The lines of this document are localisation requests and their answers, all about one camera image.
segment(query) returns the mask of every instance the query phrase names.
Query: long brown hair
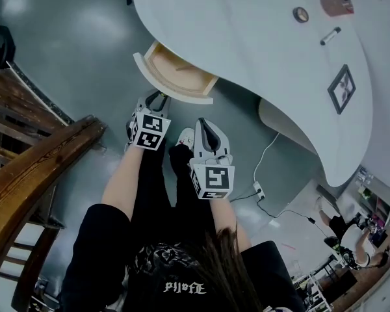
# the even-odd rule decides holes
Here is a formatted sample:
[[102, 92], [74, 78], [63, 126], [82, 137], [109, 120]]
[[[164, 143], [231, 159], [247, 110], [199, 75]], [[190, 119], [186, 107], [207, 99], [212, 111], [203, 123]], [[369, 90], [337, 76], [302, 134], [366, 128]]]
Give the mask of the long brown hair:
[[190, 248], [199, 262], [197, 273], [213, 290], [223, 311], [263, 311], [237, 244], [237, 232], [229, 228], [207, 234], [202, 248]]

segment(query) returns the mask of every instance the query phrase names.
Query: small box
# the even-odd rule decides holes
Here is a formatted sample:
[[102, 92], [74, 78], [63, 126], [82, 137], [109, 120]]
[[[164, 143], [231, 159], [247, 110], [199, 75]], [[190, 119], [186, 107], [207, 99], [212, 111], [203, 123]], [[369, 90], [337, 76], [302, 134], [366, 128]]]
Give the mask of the small box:
[[157, 150], [169, 128], [170, 120], [136, 112], [131, 136], [136, 147]]
[[199, 199], [227, 197], [233, 191], [234, 166], [193, 164], [190, 178]]

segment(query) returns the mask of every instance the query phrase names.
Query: white sneaker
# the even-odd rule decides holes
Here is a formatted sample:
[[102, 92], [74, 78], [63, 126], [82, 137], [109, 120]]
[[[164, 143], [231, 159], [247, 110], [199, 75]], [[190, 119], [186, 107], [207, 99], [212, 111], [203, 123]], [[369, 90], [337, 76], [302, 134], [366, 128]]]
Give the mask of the white sneaker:
[[315, 201], [315, 210], [318, 213], [322, 210], [322, 196], [319, 196]]
[[194, 137], [195, 137], [195, 130], [192, 128], [185, 128], [181, 134], [179, 135], [179, 138], [177, 139], [176, 146], [178, 144], [184, 144], [186, 145], [190, 150], [194, 147]]

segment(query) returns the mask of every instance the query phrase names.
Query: power strip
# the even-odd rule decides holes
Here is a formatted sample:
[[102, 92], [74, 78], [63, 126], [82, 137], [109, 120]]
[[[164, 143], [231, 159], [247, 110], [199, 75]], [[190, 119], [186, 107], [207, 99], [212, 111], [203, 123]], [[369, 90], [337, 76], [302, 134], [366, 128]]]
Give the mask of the power strip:
[[253, 187], [257, 193], [257, 196], [259, 197], [259, 200], [266, 198], [265, 193], [263, 192], [263, 189], [261, 188], [258, 181], [253, 184]]

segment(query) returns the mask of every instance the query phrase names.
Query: person in background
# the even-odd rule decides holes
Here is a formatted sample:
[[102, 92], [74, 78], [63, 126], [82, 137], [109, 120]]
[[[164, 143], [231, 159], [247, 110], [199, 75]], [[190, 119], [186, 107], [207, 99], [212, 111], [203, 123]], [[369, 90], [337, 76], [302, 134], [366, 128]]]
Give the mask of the person in background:
[[65, 312], [103, 311], [122, 292], [126, 267], [123, 311], [305, 311], [274, 242], [252, 247], [228, 200], [198, 199], [193, 143], [185, 129], [169, 150], [175, 207], [165, 141], [157, 151], [128, 147], [81, 224], [62, 285]]
[[340, 241], [341, 246], [352, 251], [356, 264], [362, 268], [383, 267], [387, 264], [389, 254], [387, 252], [377, 252], [376, 248], [368, 240], [370, 229], [361, 230], [351, 221], [345, 223], [342, 216], [330, 218], [322, 210], [322, 197], [318, 197], [316, 208], [320, 218], [326, 226], [329, 226]]

